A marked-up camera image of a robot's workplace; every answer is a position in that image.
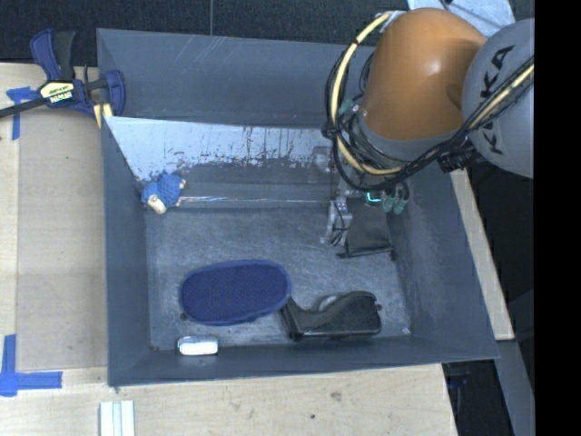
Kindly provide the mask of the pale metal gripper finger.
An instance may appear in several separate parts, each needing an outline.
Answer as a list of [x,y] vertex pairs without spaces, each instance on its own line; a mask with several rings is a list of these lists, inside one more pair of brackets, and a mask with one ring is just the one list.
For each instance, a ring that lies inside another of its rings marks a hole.
[[315,146],[311,154],[311,180],[314,183],[335,183],[337,170],[332,149],[326,145]]
[[320,242],[332,246],[344,246],[347,242],[352,214],[346,199],[333,199],[327,211],[325,232]]

